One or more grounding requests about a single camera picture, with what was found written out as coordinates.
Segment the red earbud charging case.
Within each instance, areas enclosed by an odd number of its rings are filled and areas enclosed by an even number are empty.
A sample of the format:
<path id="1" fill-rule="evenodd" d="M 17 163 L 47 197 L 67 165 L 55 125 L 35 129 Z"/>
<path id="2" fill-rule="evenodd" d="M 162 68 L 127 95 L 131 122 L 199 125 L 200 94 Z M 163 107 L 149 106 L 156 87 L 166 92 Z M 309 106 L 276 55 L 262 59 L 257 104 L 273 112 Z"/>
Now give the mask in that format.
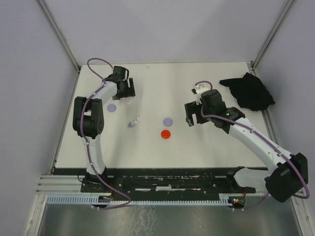
<path id="1" fill-rule="evenodd" d="M 171 132 L 169 130 L 167 130 L 167 129 L 162 130 L 161 137 L 163 139 L 169 139 L 171 137 Z"/>

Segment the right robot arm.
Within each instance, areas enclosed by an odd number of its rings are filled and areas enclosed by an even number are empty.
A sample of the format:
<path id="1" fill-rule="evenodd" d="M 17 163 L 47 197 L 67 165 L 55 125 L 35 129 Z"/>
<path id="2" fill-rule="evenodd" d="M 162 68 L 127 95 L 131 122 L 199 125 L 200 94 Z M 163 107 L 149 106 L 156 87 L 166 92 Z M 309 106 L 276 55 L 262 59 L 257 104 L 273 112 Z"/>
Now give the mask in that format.
<path id="1" fill-rule="evenodd" d="M 228 108 L 218 90 L 200 84 L 194 85 L 191 91 L 196 100 L 185 104 L 188 125 L 212 122 L 244 144 L 267 168 L 265 171 L 238 168 L 225 181 L 229 191 L 251 187 L 268 192 L 281 203 L 290 197 L 310 197 L 308 160 L 303 154 L 292 154 L 262 134 L 239 109 Z"/>

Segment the white earbud charging case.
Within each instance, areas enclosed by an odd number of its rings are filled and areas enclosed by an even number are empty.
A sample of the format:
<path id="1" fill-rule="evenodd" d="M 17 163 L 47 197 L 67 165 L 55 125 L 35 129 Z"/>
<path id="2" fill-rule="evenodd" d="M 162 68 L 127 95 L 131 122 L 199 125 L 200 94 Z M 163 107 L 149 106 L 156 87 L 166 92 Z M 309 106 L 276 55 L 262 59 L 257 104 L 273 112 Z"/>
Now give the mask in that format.
<path id="1" fill-rule="evenodd" d="M 124 104 L 125 104 L 125 105 L 130 105 L 130 104 L 132 103 L 132 101 L 133 101 L 133 98 L 126 98 L 126 99 L 124 100 Z"/>

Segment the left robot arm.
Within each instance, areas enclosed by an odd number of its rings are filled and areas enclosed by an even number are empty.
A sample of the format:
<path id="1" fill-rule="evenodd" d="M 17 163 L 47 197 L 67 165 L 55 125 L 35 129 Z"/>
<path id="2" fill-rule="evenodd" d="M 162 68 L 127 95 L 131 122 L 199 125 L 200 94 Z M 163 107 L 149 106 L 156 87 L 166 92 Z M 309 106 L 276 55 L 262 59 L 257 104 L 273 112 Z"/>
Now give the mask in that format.
<path id="1" fill-rule="evenodd" d="M 85 149 L 87 160 L 85 181 L 91 182 L 92 187 L 99 192 L 105 191 L 109 186 L 100 144 L 100 135 L 105 126 L 103 106 L 110 99 L 120 100 L 135 95 L 129 70 L 122 66 L 114 66 L 112 73 L 102 80 L 91 95 L 78 96 L 74 100 L 72 127 L 81 137 Z"/>

